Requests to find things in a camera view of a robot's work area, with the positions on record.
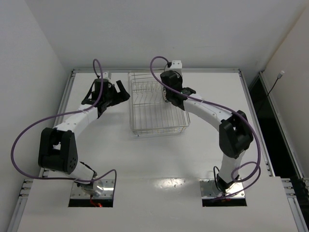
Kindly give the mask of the dark teal rimmed plate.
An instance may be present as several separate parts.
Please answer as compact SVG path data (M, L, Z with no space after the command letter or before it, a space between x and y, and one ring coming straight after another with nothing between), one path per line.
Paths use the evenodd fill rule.
M169 100L167 99L167 90L165 87L162 89L162 94L163 94L164 101L169 102Z

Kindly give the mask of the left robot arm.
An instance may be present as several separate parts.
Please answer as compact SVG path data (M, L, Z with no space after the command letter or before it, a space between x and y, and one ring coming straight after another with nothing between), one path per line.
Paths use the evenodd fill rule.
M76 138L90 123L100 118L108 107L126 102L129 98L122 81L112 84L106 78L95 79L78 113L54 128L45 128L41 132L38 165L65 174L85 191L97 189L97 173L79 161Z

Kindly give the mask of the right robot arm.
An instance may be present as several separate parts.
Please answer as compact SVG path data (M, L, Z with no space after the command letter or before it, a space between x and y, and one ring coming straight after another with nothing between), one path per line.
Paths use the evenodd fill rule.
M178 72L168 70L161 73L160 78L163 84L180 92L178 94L167 88L167 101L203 119L219 132L223 159L216 182L219 191L226 193L239 178L236 168L240 167L242 157L253 141L251 130L237 115L218 106L202 103L202 97L195 90L182 86L183 78Z

